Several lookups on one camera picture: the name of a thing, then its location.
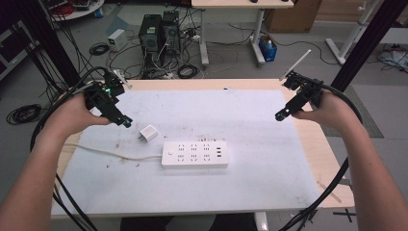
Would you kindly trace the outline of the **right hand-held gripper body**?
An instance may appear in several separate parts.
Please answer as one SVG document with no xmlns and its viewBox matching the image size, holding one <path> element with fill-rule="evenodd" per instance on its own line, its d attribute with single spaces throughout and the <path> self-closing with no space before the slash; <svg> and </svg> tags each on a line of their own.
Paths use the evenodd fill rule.
<svg viewBox="0 0 408 231">
<path fill-rule="evenodd" d="M 286 80 L 283 87 L 288 90 L 296 90 L 295 96 L 281 110 L 283 114 L 293 114 L 299 111 L 307 102 L 316 97 L 322 86 L 322 81 L 311 79 L 294 72 L 294 68 L 303 61 L 311 52 L 306 52 L 279 78 L 280 81 Z"/>
</svg>

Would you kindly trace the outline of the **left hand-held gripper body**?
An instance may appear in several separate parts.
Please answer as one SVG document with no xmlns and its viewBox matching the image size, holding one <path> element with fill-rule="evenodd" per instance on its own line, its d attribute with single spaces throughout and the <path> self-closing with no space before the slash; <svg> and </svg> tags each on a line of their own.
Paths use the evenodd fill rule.
<svg viewBox="0 0 408 231">
<path fill-rule="evenodd" d="M 85 89 L 86 105 L 88 109 L 95 107 L 101 115 L 110 122 L 120 125 L 120 118 L 125 116 L 117 107 L 118 96 L 125 92 L 120 78 L 103 68 L 103 82 L 93 81 L 90 87 Z"/>
</svg>

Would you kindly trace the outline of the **white plug adapter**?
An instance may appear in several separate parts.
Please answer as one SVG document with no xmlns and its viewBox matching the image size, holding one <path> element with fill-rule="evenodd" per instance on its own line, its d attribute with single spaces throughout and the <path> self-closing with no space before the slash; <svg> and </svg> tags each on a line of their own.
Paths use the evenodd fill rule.
<svg viewBox="0 0 408 231">
<path fill-rule="evenodd" d="M 148 125 L 140 130 L 140 140 L 150 142 L 159 135 L 158 130 L 152 126 Z"/>
</svg>

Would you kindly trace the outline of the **white power strip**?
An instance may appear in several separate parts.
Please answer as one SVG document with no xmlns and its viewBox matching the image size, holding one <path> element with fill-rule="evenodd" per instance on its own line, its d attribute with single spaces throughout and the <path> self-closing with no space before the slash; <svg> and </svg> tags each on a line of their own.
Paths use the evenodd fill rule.
<svg viewBox="0 0 408 231">
<path fill-rule="evenodd" d="M 162 166 L 166 168 L 228 167 L 226 141 L 167 141 Z"/>
</svg>

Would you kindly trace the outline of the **person's right hand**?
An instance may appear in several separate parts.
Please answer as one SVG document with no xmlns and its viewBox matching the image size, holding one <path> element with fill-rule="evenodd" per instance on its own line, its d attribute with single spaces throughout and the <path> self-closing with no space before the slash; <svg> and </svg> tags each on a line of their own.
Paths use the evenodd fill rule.
<svg viewBox="0 0 408 231">
<path fill-rule="evenodd" d="M 328 90 L 322 92 L 320 105 L 317 109 L 309 112 L 299 111 L 294 113 L 293 117 L 314 121 L 333 128 L 342 135 L 356 126 L 361 126 L 360 120 L 351 108 Z"/>
</svg>

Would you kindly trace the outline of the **person's left hand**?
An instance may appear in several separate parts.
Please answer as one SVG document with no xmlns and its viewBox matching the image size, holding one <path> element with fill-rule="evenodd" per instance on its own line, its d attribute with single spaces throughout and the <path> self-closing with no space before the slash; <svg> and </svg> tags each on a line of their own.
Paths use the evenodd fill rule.
<svg viewBox="0 0 408 231">
<path fill-rule="evenodd" d="M 64 102 L 46 121 L 41 134 L 51 138 L 66 139 L 92 125 L 108 125 L 111 122 L 93 115 L 86 107 L 86 99 L 79 93 Z"/>
</svg>

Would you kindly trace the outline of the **grey floor mat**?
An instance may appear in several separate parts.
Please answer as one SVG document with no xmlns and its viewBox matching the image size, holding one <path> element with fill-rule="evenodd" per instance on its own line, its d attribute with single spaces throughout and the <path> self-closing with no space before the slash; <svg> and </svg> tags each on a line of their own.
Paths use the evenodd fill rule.
<svg viewBox="0 0 408 231">
<path fill-rule="evenodd" d="M 371 138 L 384 138 L 382 132 L 376 125 L 369 111 L 352 86 L 347 87 L 345 89 L 345 92 L 341 92 L 338 90 L 330 90 L 330 92 L 341 98 L 346 105 L 351 107 L 352 112 L 356 114 L 359 121 L 364 125 Z"/>
</svg>

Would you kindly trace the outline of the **small white box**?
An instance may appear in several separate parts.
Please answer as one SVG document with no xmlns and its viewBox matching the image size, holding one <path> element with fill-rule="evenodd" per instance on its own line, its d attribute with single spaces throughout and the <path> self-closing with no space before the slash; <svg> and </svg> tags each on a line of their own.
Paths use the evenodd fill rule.
<svg viewBox="0 0 408 231">
<path fill-rule="evenodd" d="M 128 43 L 125 31 L 122 29 L 117 29 L 108 37 L 108 42 L 113 51 L 121 50 Z"/>
</svg>

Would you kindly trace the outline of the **black computer tower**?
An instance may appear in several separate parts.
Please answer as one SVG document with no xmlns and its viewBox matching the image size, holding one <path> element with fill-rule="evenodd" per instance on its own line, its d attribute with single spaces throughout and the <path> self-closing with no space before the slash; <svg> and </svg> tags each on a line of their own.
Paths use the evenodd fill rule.
<svg viewBox="0 0 408 231">
<path fill-rule="evenodd" d="M 162 17 L 163 32 L 166 39 L 166 54 L 174 56 L 181 51 L 179 12 L 164 11 Z"/>
<path fill-rule="evenodd" d="M 159 14 L 146 14 L 140 26 L 140 46 L 147 65 L 163 63 L 164 39 L 161 32 L 161 22 L 162 17 Z"/>
</svg>

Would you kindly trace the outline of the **cardboard box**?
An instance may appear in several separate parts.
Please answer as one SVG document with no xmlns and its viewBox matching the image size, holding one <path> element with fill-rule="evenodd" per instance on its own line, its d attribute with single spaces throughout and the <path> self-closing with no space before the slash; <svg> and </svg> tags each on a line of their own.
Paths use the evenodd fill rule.
<svg viewBox="0 0 408 231">
<path fill-rule="evenodd" d="M 322 0 L 293 0 L 290 9 L 267 10 L 264 24 L 271 33 L 309 33 Z"/>
</svg>

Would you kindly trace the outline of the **round white table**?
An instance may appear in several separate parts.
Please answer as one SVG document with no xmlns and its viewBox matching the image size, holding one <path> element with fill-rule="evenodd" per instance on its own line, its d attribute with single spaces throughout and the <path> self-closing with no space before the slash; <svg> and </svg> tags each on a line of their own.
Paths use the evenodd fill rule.
<svg viewBox="0 0 408 231">
<path fill-rule="evenodd" d="M 40 0 L 53 21 L 65 21 L 100 12 L 105 0 Z"/>
</svg>

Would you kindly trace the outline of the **white table mat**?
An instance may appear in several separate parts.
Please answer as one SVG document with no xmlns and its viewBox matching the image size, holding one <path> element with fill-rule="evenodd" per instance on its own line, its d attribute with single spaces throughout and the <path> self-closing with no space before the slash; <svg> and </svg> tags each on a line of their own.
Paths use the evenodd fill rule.
<svg viewBox="0 0 408 231">
<path fill-rule="evenodd" d="M 277 121 L 279 90 L 129 90 L 118 108 L 131 127 L 92 126 L 64 172 L 62 217 L 303 209 L 319 191 L 293 120 Z M 154 126 L 159 135 L 140 140 Z M 166 168 L 167 141 L 226 141 L 228 167 Z"/>
</svg>

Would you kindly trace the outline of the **white table leg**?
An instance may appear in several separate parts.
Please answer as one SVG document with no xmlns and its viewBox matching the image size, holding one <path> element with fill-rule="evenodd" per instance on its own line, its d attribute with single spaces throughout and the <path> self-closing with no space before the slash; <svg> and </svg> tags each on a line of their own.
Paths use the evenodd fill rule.
<svg viewBox="0 0 408 231">
<path fill-rule="evenodd" d="M 254 220 L 257 231 L 268 231 L 268 218 L 266 212 L 256 212 Z"/>
</svg>

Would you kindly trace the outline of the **wooden desk with white legs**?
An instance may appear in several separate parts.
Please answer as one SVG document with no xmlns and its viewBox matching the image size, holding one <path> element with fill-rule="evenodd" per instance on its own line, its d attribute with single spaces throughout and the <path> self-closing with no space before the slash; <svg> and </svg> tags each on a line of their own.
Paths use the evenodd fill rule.
<svg viewBox="0 0 408 231">
<path fill-rule="evenodd" d="M 289 9 L 294 6 L 292 0 L 191 0 L 191 6 L 200 11 L 200 38 L 199 51 L 201 64 L 207 67 L 210 63 L 207 42 L 205 37 L 206 32 L 206 14 L 208 9 L 257 9 L 257 17 L 253 38 L 249 41 L 252 51 L 256 58 L 256 65 L 260 67 L 266 63 L 265 58 L 259 48 L 259 39 L 264 13 L 269 9 Z"/>
</svg>

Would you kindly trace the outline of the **black metal frame post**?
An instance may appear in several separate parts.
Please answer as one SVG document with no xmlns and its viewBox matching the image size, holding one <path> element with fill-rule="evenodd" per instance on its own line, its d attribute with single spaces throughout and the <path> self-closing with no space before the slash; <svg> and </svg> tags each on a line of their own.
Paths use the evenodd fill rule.
<svg viewBox="0 0 408 231">
<path fill-rule="evenodd" d="M 384 0 L 377 13 L 351 51 L 331 86 L 344 91 L 357 75 L 374 48 L 408 6 L 408 0 Z"/>
<path fill-rule="evenodd" d="M 43 46 L 65 82 L 70 87 L 78 84 L 80 76 L 66 54 L 39 0 L 14 0 L 14 3 L 21 14 L 23 22 Z"/>
</svg>

